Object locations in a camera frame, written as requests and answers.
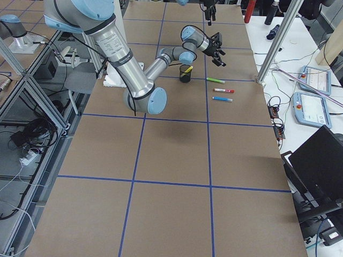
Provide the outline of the green highlighter pen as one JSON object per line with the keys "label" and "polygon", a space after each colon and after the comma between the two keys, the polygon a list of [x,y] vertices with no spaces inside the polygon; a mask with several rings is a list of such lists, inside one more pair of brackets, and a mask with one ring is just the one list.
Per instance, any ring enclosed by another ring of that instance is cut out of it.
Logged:
{"label": "green highlighter pen", "polygon": [[214,78],[206,78],[207,81],[212,81],[212,82],[217,82],[217,83],[221,83],[224,84],[225,81],[224,80],[220,80],[220,79],[214,79]]}

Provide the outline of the white marker red cap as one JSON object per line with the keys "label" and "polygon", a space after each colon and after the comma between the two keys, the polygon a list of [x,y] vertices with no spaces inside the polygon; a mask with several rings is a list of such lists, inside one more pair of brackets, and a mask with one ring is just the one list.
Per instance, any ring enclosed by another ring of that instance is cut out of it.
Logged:
{"label": "white marker red cap", "polygon": [[228,94],[233,94],[235,93],[234,89],[223,89],[223,88],[214,88],[214,92],[221,92],[221,93],[228,93]]}

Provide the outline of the yellow highlighter pen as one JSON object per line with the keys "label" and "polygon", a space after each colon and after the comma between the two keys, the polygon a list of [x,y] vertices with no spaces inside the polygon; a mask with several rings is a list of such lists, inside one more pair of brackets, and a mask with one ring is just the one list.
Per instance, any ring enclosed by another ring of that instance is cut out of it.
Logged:
{"label": "yellow highlighter pen", "polygon": [[185,72],[185,73],[189,73],[192,69],[193,69],[193,66],[190,66],[190,67],[187,68],[184,72]]}

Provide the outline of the blue highlighter pen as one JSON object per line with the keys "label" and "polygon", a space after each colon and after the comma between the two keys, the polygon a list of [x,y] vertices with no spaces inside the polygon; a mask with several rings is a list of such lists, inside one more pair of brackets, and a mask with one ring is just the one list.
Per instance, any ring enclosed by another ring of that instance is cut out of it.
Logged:
{"label": "blue highlighter pen", "polygon": [[229,99],[226,97],[213,96],[212,99],[215,101],[221,101],[221,102],[233,102],[233,99]]}

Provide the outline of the black mesh pen cup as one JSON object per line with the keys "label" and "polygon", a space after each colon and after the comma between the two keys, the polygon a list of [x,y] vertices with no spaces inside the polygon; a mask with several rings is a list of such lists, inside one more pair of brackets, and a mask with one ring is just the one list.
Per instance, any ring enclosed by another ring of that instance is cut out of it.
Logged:
{"label": "black mesh pen cup", "polygon": [[180,82],[183,82],[183,83],[190,82],[192,70],[189,73],[184,72],[189,67],[190,67],[190,65],[185,65],[185,64],[183,64],[179,67],[179,80],[180,80]]}

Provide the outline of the red cylinder bottle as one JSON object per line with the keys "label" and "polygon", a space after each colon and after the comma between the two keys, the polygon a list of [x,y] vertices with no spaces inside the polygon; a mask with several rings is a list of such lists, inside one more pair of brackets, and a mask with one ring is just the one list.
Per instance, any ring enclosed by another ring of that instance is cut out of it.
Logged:
{"label": "red cylinder bottle", "polygon": [[244,15],[244,22],[246,24],[248,24],[250,22],[250,18],[253,14],[255,5],[256,5],[256,0],[249,0],[248,6],[247,6],[246,11],[245,11],[245,15]]}

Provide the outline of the folded dark plaid umbrella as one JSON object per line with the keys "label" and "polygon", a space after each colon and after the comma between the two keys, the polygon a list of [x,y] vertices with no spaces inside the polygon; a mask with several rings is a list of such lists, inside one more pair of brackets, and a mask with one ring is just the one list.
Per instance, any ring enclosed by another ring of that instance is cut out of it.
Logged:
{"label": "folded dark plaid umbrella", "polygon": [[276,35],[277,35],[278,31],[279,31],[279,28],[280,28],[280,25],[277,24],[277,25],[276,25],[273,29],[271,29],[270,32],[266,35],[266,39],[267,39],[267,40],[273,40],[273,39],[276,37]]}

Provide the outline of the black bottle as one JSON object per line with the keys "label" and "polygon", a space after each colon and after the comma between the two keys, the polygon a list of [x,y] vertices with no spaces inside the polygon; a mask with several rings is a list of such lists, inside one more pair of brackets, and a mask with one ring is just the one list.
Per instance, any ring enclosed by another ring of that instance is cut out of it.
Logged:
{"label": "black bottle", "polygon": [[274,0],[266,15],[266,19],[264,21],[265,25],[270,25],[272,23],[272,20],[275,17],[275,14],[277,13],[278,9],[279,9],[279,0]]}

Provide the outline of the orange black usb hub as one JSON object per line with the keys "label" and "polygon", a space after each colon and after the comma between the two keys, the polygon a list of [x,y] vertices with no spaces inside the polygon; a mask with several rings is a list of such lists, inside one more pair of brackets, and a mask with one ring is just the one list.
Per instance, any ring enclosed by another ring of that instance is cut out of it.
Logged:
{"label": "orange black usb hub", "polygon": [[268,111],[271,119],[279,118],[279,107],[278,106],[268,106]]}
{"label": "orange black usb hub", "polygon": [[284,127],[283,126],[273,126],[275,138],[277,141],[285,139],[285,134],[284,134]]}

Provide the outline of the reacher grabber tool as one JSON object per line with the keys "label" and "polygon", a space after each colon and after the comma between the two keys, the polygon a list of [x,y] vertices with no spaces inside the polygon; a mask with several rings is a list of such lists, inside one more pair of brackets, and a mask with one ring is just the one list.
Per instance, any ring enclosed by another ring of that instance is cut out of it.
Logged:
{"label": "reacher grabber tool", "polygon": [[290,77],[291,79],[293,79],[294,81],[302,84],[302,85],[305,85],[306,87],[310,88],[311,90],[313,90],[315,93],[317,93],[318,95],[328,99],[329,101],[333,102],[334,104],[338,105],[339,107],[343,108],[343,104],[341,102],[339,102],[338,100],[335,100],[334,98],[328,96],[328,95],[325,95],[324,93],[322,93],[320,90],[314,88],[313,86],[310,86],[309,84],[307,84],[306,82],[302,81],[301,79],[297,78],[297,77],[294,77],[292,76],[291,74],[281,70],[281,69],[274,69],[274,71],[277,71],[277,72],[281,72],[282,74]]}

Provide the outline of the near blue teach pendant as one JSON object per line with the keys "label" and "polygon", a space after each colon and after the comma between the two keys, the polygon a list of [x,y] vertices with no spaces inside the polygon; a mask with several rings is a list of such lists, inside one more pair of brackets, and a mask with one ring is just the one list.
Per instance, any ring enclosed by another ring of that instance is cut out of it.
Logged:
{"label": "near blue teach pendant", "polygon": [[293,95],[294,115],[298,123],[313,127],[323,125],[332,128],[325,98],[319,95],[295,92]]}

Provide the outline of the blue teach pendant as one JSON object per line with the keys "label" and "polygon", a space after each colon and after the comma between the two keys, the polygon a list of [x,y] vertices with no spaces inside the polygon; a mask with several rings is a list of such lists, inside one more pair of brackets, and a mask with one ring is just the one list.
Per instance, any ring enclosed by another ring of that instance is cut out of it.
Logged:
{"label": "blue teach pendant", "polygon": [[332,128],[325,98],[319,95],[295,92],[293,95],[294,115],[298,123],[313,127],[323,125]]}
{"label": "blue teach pendant", "polygon": [[[320,90],[325,95],[331,95],[331,72],[324,71],[311,66],[303,66],[299,75],[299,79],[306,82],[310,86]],[[299,83],[302,90],[314,93],[313,90]]]}

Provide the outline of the far blue teach pendant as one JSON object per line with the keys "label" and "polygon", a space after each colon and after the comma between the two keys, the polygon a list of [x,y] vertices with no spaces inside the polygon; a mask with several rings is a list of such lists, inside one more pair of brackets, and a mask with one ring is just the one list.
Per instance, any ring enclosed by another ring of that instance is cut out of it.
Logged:
{"label": "far blue teach pendant", "polygon": [[[310,86],[320,90],[325,95],[331,95],[331,72],[324,71],[311,66],[303,66],[299,75],[299,79],[306,82]],[[302,90],[314,93],[313,90],[299,83]]]}

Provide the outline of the brown paper table mat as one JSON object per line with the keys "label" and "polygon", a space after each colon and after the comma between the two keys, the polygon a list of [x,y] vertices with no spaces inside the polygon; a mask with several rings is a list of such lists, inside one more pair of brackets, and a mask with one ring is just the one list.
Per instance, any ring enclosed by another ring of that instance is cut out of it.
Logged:
{"label": "brown paper table mat", "polygon": [[159,115],[98,82],[26,256],[306,256],[239,7],[218,5],[211,26],[193,4],[133,2],[124,16],[145,64],[188,24],[223,34],[226,66],[198,54],[189,83],[170,67]]}

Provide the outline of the black laptop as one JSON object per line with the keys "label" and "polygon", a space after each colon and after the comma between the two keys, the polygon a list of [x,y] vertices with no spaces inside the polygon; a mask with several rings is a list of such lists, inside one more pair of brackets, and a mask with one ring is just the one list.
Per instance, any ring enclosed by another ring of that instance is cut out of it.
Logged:
{"label": "black laptop", "polygon": [[342,198],[342,141],[327,126],[319,128],[289,161],[314,198]]}

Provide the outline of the aluminium frame post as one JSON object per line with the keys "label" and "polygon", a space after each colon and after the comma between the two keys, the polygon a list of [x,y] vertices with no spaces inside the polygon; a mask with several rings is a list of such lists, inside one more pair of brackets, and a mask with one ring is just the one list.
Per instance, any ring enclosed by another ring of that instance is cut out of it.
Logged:
{"label": "aluminium frame post", "polygon": [[274,61],[279,48],[281,47],[297,13],[299,12],[299,9],[301,5],[303,4],[304,0],[292,0],[288,10],[286,12],[286,15],[283,18],[283,21],[281,22],[280,29],[276,34],[275,39],[273,40],[273,43],[270,46],[270,49],[262,63],[262,66],[258,72],[258,75],[256,77],[256,83],[262,84],[264,82],[264,79],[269,71],[269,68],[272,65],[272,62]]}

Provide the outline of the wooden beam post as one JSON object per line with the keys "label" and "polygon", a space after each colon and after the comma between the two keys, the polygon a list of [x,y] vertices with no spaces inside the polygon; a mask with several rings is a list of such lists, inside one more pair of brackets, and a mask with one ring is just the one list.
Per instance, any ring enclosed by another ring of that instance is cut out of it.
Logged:
{"label": "wooden beam post", "polygon": [[342,21],[336,27],[325,46],[316,56],[315,61],[318,65],[330,65],[334,59],[342,52]]}

